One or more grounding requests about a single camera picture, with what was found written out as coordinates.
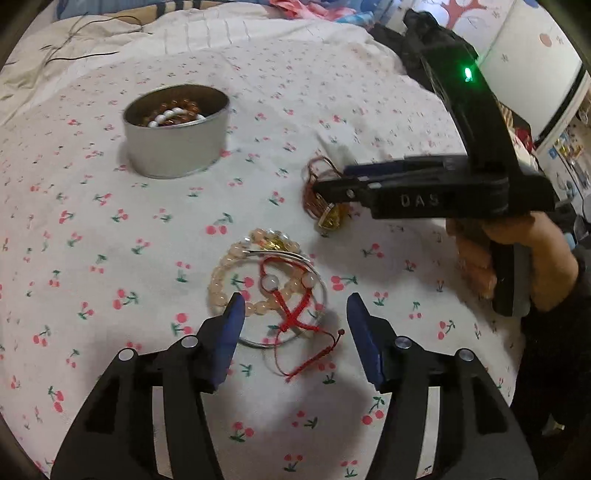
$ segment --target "wall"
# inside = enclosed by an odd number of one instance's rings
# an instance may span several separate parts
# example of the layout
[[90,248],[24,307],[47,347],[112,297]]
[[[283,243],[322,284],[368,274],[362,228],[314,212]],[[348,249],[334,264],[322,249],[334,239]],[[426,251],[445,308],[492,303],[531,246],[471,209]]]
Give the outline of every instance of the wall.
[[463,37],[482,55],[494,42],[514,2],[515,0],[415,0],[412,8],[431,12],[440,25]]
[[560,27],[536,6],[518,0],[480,61],[492,91],[531,124],[534,138],[564,101],[581,67]]

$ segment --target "pink cloth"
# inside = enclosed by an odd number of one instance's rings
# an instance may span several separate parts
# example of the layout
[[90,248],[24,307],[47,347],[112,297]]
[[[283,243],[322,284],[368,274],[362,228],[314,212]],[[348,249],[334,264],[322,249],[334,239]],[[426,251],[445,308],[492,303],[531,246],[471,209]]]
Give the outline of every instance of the pink cloth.
[[304,5],[300,0],[269,0],[269,2],[271,5],[283,9],[285,16],[288,18],[305,18],[307,20],[322,18],[324,20],[334,21],[356,13],[352,8],[338,7],[334,10],[327,10],[313,3]]

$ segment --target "white bead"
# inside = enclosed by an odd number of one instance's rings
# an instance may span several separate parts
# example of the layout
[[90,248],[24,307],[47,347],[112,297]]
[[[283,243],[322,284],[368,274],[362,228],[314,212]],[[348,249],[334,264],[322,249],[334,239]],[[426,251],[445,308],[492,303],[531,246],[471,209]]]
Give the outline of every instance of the white bead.
[[314,288],[314,285],[316,285],[317,281],[318,277],[312,272],[305,273],[301,278],[301,284],[304,286],[304,288]]
[[275,291],[279,289],[279,278],[277,275],[265,275],[261,278],[261,287],[265,291]]

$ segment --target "metal screw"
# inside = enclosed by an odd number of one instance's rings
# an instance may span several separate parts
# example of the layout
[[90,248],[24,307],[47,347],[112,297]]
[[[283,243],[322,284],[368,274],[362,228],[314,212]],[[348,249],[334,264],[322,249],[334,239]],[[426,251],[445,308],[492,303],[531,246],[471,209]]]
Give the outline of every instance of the metal screw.
[[462,350],[460,350],[457,355],[465,362],[472,362],[472,360],[474,360],[474,352],[472,352],[472,350],[468,350],[467,348],[462,348]]
[[126,362],[127,360],[131,360],[134,357],[134,351],[131,348],[126,348],[119,352],[118,357],[122,362]]
[[185,348],[193,348],[199,343],[199,340],[194,335],[188,335],[181,340],[181,345]]
[[396,337],[396,340],[394,340],[394,345],[404,350],[411,348],[412,344],[413,341],[408,337]]

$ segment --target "red string bracelet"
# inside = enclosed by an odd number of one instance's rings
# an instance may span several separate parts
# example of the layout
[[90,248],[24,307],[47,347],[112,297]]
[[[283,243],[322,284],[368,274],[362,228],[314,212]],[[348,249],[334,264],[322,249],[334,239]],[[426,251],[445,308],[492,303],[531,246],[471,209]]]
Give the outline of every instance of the red string bracelet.
[[[305,270],[305,272],[306,272],[304,274],[304,276],[307,276],[307,278],[306,279],[302,278],[302,285],[304,286],[304,288],[306,290],[305,290],[304,295],[302,296],[299,304],[297,305],[297,307],[293,311],[289,310],[287,303],[285,303],[285,300],[283,299],[283,296],[281,295],[281,292],[278,289],[277,277],[274,275],[267,275],[267,272],[265,270],[265,265],[269,262],[286,263],[288,265],[291,265],[293,268],[299,268],[301,270]],[[317,281],[316,276],[314,274],[312,274],[311,272],[309,272],[308,270],[306,270],[302,265],[298,264],[297,262],[292,262],[292,261],[285,260],[285,259],[279,258],[279,257],[267,257],[263,261],[261,261],[261,265],[259,268],[259,274],[261,276],[262,289],[265,290],[267,293],[272,294],[275,297],[275,299],[277,300],[277,302],[279,303],[279,305],[281,307],[281,310],[283,310],[283,313],[285,314],[285,319],[279,325],[279,328],[277,330],[277,334],[275,335],[273,353],[275,356],[275,366],[277,367],[277,370],[279,370],[279,372],[283,376],[286,377],[285,381],[289,382],[293,377],[295,377],[297,374],[299,374],[304,369],[309,367],[312,363],[316,362],[317,360],[319,360],[322,357],[331,353],[331,351],[334,350],[335,347],[337,346],[337,344],[339,343],[340,338],[345,334],[345,331],[343,329],[339,329],[338,336],[335,338],[335,336],[332,333],[327,332],[326,330],[324,330],[316,325],[308,325],[308,324],[302,323],[298,320],[298,317],[301,315],[301,313],[304,311],[304,309],[306,308],[306,306],[310,302],[310,299],[312,297],[312,289],[314,287],[315,281]],[[329,345],[328,347],[322,349],[316,355],[312,356],[311,358],[306,360],[304,363],[302,363],[299,367],[297,367],[296,369],[287,373],[287,372],[283,371],[281,369],[281,367],[279,366],[279,360],[277,358],[277,343],[279,341],[279,335],[282,332],[286,332],[289,328],[293,328],[293,327],[301,328],[304,330],[310,330],[312,332],[324,333],[325,335],[330,336],[330,338],[332,339],[332,345]]]

